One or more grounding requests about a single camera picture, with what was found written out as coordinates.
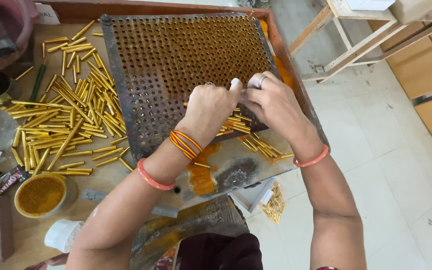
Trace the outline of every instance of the metal ruler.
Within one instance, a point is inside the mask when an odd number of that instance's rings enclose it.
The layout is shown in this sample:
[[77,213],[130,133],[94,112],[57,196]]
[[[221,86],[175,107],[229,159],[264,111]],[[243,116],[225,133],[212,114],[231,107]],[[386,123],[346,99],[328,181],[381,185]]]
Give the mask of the metal ruler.
[[[107,192],[86,188],[81,194],[81,199],[100,203],[106,198],[107,195]],[[176,207],[168,205],[155,205],[151,213],[170,218],[177,218],[178,211],[179,210]]]

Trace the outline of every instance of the white tile floor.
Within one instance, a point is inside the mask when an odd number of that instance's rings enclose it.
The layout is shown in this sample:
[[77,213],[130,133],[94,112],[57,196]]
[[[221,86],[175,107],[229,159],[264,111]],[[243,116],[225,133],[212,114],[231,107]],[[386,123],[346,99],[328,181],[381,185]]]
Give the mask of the white tile floor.
[[[237,6],[235,0],[162,2]],[[320,0],[271,0],[288,44],[319,13]],[[365,21],[345,20],[357,40]],[[296,56],[301,73],[345,52],[332,23]],[[305,83],[353,192],[364,224],[369,270],[432,270],[432,137],[386,62],[347,68],[324,84]],[[279,225],[258,209],[246,215],[265,269],[309,269],[313,210],[295,169],[278,176],[287,204]]]

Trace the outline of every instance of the wooden table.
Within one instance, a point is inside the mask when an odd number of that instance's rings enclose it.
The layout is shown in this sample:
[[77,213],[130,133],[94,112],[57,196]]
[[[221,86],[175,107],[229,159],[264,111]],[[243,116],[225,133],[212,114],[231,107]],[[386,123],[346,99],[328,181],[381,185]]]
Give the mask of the wooden table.
[[[100,0],[98,3],[88,1],[72,2],[51,1],[45,2],[50,4],[58,13],[61,25],[36,25],[34,28],[35,49],[34,49],[34,71],[28,73],[21,78],[20,83],[24,89],[24,95],[21,100],[29,98],[33,83],[36,78],[36,73],[39,65],[42,62],[41,44],[42,40],[56,37],[72,37],[90,20],[98,19],[103,13],[112,15],[151,15],[151,14],[207,14],[221,12],[244,12],[250,14],[252,9],[233,8],[233,7],[216,7],[216,6],[201,6],[201,5],[185,5],[185,4],[168,4],[168,3],[152,3],[139,1],[111,1]],[[254,14],[256,18],[264,19],[268,25],[269,40],[272,44],[275,55],[281,60],[285,68],[289,71],[295,83],[295,95],[302,107],[303,112],[315,124],[319,135],[324,143],[327,144],[327,139],[322,131],[321,124],[316,117],[314,109],[309,101],[308,95],[304,89],[300,77],[297,74],[296,68],[289,54],[286,42],[281,36],[281,32],[276,25],[274,14],[267,9],[256,9]],[[102,37],[91,35],[91,32],[101,32],[98,23],[88,30],[84,35],[88,42],[92,43],[99,52],[103,62],[108,66],[108,57],[105,53],[106,47]],[[61,54],[54,53],[47,55],[47,71],[41,84],[39,96],[53,74],[61,73]],[[81,64],[81,78],[86,78],[89,70],[86,63]],[[267,143],[281,150],[283,153],[291,153],[291,149],[287,142],[274,134],[271,130],[266,130],[258,133],[260,137]],[[113,138],[94,138],[93,144],[82,144],[78,147],[78,151],[93,150],[102,147],[110,146],[110,141]],[[128,142],[118,144],[118,147],[127,147]],[[5,166],[0,168],[2,171],[8,170],[15,166],[15,161],[10,153],[5,153],[8,158]],[[85,167],[94,168],[94,162],[91,157],[68,157],[63,161],[59,161],[57,165],[85,160]],[[131,160],[130,155],[125,157],[132,167],[135,167],[136,162]],[[182,192],[180,195],[165,193],[160,204],[171,205],[179,209],[184,209],[192,205],[196,205],[205,200],[210,200],[217,196],[226,194],[233,188],[242,188],[253,183],[262,181],[274,175],[290,171],[294,169],[291,158],[280,160],[276,165],[271,165],[262,155],[256,155],[251,152],[244,144],[237,139],[227,140],[222,142],[222,148],[219,152],[211,155],[208,158],[208,164],[218,167],[219,172],[213,172],[213,178],[218,186],[215,193],[203,196],[194,196],[188,183],[188,173],[183,172],[177,178],[177,184],[181,186]],[[241,169],[246,173],[245,178],[239,177],[238,174],[231,174],[234,169]],[[78,186],[79,194],[86,189],[94,189],[104,192],[110,192],[122,179],[129,174],[129,169],[119,162],[112,162],[102,167],[94,169],[91,176],[74,176],[71,177]],[[16,188],[13,187],[8,191],[8,194],[14,196]],[[56,213],[48,218],[26,218],[20,215],[12,207],[13,216],[13,231],[15,242],[15,254],[7,261],[0,264],[0,269],[20,270],[27,266],[36,264],[40,261],[47,260],[53,256],[59,255],[60,251],[44,245],[44,236],[51,225],[59,219],[69,219],[73,221],[84,221],[95,208],[96,203],[78,198],[68,210]]]
[[[333,21],[336,25],[347,51],[331,63],[324,66],[321,72],[301,75],[303,81],[317,81],[318,83],[324,83],[346,67],[356,65],[374,65],[407,46],[410,46],[414,42],[432,34],[432,23],[429,23],[425,28],[386,50],[381,56],[364,58],[365,54],[401,31],[407,26],[407,24],[402,24],[396,20],[389,9],[384,11],[351,10],[346,0],[327,0],[327,3],[328,4],[313,19],[313,21],[311,21],[296,40],[290,44],[289,51],[291,52],[291,55],[296,55],[301,48],[319,31],[321,31],[321,29],[330,23],[330,21]],[[341,19],[383,20],[387,21],[387,23],[359,43],[353,44],[349,34],[341,22]],[[420,21],[432,22],[432,16],[425,16],[421,18]]]

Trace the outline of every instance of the woman's left hand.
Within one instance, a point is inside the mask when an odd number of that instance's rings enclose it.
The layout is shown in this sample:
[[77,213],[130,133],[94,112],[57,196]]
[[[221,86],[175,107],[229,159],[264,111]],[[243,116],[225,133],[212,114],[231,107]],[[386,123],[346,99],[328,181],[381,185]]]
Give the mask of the woman's left hand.
[[242,89],[243,83],[238,78],[231,80],[229,91],[211,84],[196,86],[189,96],[186,115],[175,130],[188,135],[201,148],[206,147],[236,108]]

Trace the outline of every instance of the woman's hand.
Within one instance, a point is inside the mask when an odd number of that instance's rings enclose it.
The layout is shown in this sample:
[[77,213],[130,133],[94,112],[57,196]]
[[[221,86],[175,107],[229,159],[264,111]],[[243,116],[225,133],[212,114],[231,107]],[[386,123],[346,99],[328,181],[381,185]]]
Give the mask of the woman's hand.
[[238,78],[231,81],[229,91],[214,85],[196,86],[189,96],[186,115],[176,130],[187,134],[201,148],[206,147],[236,108],[242,89],[243,83]]
[[[259,82],[266,76],[259,89]],[[248,107],[260,121],[291,144],[301,160],[311,160],[323,151],[315,126],[303,114],[292,89],[273,73],[256,73],[243,90],[240,103]]]

